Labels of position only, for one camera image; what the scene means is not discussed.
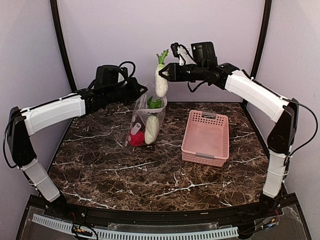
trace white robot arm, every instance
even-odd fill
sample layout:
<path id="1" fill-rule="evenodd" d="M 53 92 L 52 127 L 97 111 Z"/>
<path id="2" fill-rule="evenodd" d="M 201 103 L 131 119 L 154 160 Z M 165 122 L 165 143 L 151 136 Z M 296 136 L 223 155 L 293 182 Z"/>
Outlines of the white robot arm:
<path id="1" fill-rule="evenodd" d="M 296 100 L 288 100 L 268 89 L 230 63 L 218 65 L 212 42 L 193 43 L 193 57 L 179 43 L 173 43 L 171 49 L 173 55 L 179 58 L 179 64 L 169 63 L 159 72 L 161 77 L 169 82 L 188 82 L 191 92 L 201 84 L 213 84 L 247 100 L 276 123 L 267 141 L 269 166 L 263 187 L 263 195 L 276 198 L 287 175 L 288 157 L 297 128 L 298 106 L 290 103 Z M 189 83 L 195 81 L 202 82 L 191 89 Z"/>
<path id="2" fill-rule="evenodd" d="M 124 78 L 121 82 L 118 82 L 119 74 Z M 96 79 L 88 88 L 38 106 L 11 109 L 3 139 L 5 160 L 9 165 L 5 154 L 5 138 L 7 138 L 15 163 L 15 166 L 9 166 L 11 168 L 18 166 L 30 183 L 60 214 L 65 213 L 63 208 L 66 200 L 39 162 L 29 137 L 61 121 L 105 109 L 111 103 L 124 105 L 133 103 L 148 89 L 140 85 L 132 75 L 133 73 L 128 76 L 126 67 L 103 65 L 97 68 Z"/>

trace marble table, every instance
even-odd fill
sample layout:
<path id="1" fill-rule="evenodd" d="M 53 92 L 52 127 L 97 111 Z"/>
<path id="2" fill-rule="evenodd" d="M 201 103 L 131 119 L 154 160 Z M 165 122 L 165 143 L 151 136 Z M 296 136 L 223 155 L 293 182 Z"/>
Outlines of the marble table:
<path id="1" fill-rule="evenodd" d="M 132 211 L 189 211 L 257 202 L 268 159 L 239 103 L 170 102 L 155 143 L 123 151 L 133 106 L 75 118 L 49 170 L 69 203 Z M 182 160 L 189 111 L 229 118 L 223 167 Z"/>

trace white radish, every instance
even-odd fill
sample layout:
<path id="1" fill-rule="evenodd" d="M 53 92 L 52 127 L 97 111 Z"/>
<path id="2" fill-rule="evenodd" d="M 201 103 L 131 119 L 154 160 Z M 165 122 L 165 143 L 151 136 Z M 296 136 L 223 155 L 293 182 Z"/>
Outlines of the white radish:
<path id="1" fill-rule="evenodd" d="M 158 66 L 155 70 L 155 93 L 158 97 L 162 98 L 166 95 L 168 91 L 168 81 L 159 75 L 159 71 L 165 67 L 165 58 L 168 56 L 169 50 L 163 51 L 161 56 L 157 54 Z"/>
<path id="2" fill-rule="evenodd" d="M 159 131 L 159 120 L 156 116 L 150 115 L 145 124 L 144 142 L 152 144 L 156 139 Z"/>

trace pink plastic basket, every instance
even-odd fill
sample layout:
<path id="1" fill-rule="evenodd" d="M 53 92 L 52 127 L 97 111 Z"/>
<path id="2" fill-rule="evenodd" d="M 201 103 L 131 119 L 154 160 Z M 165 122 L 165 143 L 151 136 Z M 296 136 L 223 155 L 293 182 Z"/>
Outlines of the pink plastic basket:
<path id="1" fill-rule="evenodd" d="M 181 150 L 182 160 L 222 167 L 229 158 L 228 117 L 191 110 Z"/>

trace clear plastic bag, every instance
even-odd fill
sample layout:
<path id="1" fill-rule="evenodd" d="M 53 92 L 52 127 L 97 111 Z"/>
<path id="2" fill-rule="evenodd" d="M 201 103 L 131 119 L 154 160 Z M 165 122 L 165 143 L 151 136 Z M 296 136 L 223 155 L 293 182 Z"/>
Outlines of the clear plastic bag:
<path id="1" fill-rule="evenodd" d="M 160 127 L 166 116 L 167 98 L 158 97 L 155 85 L 148 83 L 148 92 L 142 95 L 135 103 L 131 125 L 124 142 L 124 150 L 132 152 L 135 147 L 152 144 L 158 136 Z M 148 108 L 148 99 L 161 100 L 160 108 Z"/>

